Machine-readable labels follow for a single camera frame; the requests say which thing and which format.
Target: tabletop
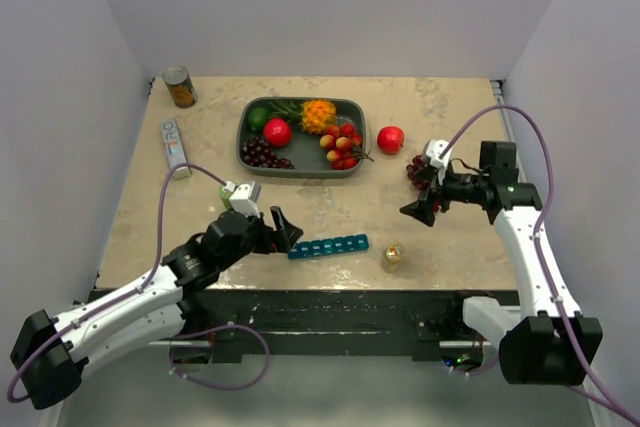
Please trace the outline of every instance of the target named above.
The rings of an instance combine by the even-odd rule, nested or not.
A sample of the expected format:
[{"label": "tabletop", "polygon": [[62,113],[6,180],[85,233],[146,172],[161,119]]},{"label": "tabletop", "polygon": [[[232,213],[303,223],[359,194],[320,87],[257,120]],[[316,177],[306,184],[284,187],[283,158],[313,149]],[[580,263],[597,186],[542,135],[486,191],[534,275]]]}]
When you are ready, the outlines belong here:
[{"label": "tabletop", "polygon": [[[259,207],[278,205],[301,227],[303,240],[365,233],[366,253],[289,261],[286,256],[250,255],[222,273],[210,288],[322,290],[513,289],[506,251],[487,216],[473,205],[453,204],[433,228],[398,209],[416,199],[405,165],[431,138],[450,139],[475,112],[495,104],[489,80],[381,77],[194,77],[198,102],[174,106],[156,79],[121,195],[97,281],[118,288],[152,267],[156,249],[159,190],[167,173],[160,123],[175,118],[189,162],[234,182],[262,184]],[[375,162],[341,180],[251,178],[238,163],[235,137],[246,104],[264,96],[343,98],[360,105],[375,136],[386,125],[405,132],[396,156],[375,145]],[[500,115],[482,117],[456,143],[453,156],[477,165],[480,141],[503,140]],[[202,232],[223,212],[218,184],[193,172],[171,181],[164,213],[163,254]],[[271,223],[270,216],[265,217]],[[382,252],[401,242],[405,258],[397,272],[382,269]]]}]

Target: lime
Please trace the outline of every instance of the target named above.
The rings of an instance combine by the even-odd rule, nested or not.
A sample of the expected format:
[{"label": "lime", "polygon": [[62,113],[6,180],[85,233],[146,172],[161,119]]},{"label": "lime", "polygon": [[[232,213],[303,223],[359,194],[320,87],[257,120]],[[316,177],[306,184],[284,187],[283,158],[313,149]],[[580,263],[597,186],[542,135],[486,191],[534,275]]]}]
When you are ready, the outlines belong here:
[{"label": "lime", "polygon": [[249,130],[256,133],[262,132],[262,129],[264,129],[264,126],[269,121],[270,115],[271,111],[266,107],[256,107],[253,109],[247,119]]}]

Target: gray tray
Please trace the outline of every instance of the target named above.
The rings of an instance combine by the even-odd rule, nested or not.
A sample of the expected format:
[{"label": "gray tray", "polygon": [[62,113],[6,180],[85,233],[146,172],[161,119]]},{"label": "gray tray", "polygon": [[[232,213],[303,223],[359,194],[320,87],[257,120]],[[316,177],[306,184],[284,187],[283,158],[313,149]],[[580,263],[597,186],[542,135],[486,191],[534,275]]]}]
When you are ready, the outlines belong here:
[{"label": "gray tray", "polygon": [[[270,102],[275,99],[293,100],[294,102],[305,102],[308,97],[261,97],[254,99],[247,104],[240,118],[238,126],[238,136],[236,141],[236,156],[238,162],[255,175],[263,175],[267,177],[289,177],[294,179],[343,179],[353,175],[363,163],[360,160],[358,164],[349,170],[333,170],[331,164],[327,160],[327,151],[320,147],[319,135],[308,134],[300,130],[300,127],[291,124],[293,130],[293,138],[285,147],[274,149],[278,157],[286,157],[291,160],[295,169],[268,169],[264,167],[252,167],[242,160],[240,148],[242,144],[250,137],[258,135],[249,130],[247,126],[247,117],[249,113],[257,107],[271,108]],[[364,122],[364,114],[360,106],[350,100],[344,99],[327,99],[336,105],[338,116],[338,124],[346,124],[351,122],[357,132],[362,135],[362,146],[365,148],[368,142],[367,130]]]}]

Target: gray wall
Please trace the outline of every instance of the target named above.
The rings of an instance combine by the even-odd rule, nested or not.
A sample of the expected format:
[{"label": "gray wall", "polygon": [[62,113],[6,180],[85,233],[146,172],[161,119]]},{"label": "gray wall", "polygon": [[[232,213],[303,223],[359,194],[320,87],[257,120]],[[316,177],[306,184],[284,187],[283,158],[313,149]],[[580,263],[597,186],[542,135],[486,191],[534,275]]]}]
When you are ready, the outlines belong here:
[{"label": "gray wall", "polygon": [[502,78],[549,0],[108,0],[147,73]]},{"label": "gray wall", "polygon": [[[0,12],[4,389],[24,318],[92,285],[146,92],[105,0],[0,0]],[[30,403],[1,402],[1,425],[35,422]]]},{"label": "gray wall", "polygon": [[[640,3],[553,0],[506,84],[538,119],[557,197],[549,217],[559,265],[604,342],[595,365],[640,415]],[[530,179],[546,184],[530,130],[514,119]]]},{"label": "gray wall", "polygon": [[[197,374],[238,383],[261,357]],[[563,387],[511,386],[496,369],[464,379],[444,364],[389,357],[275,357],[252,388],[221,392],[169,370],[167,351],[134,352],[65,403],[59,427],[589,427],[587,403]],[[117,385],[117,388],[106,386]]]}]

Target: bunch of cherries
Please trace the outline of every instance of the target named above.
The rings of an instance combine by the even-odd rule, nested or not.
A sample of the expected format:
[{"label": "bunch of cherries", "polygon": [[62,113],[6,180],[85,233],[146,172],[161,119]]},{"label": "bunch of cherries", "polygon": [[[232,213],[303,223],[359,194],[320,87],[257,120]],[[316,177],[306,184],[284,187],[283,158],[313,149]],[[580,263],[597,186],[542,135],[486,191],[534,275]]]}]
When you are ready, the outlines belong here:
[{"label": "bunch of cherries", "polygon": [[413,184],[413,186],[418,190],[425,190],[429,187],[429,182],[426,180],[420,180],[417,177],[418,172],[421,172],[426,168],[426,164],[424,159],[420,155],[416,155],[413,159],[411,159],[411,163],[407,165],[407,177]]},{"label": "bunch of cherries", "polygon": [[242,160],[252,167],[270,169],[295,168],[289,159],[278,158],[269,143],[262,137],[255,136],[242,144]]}]

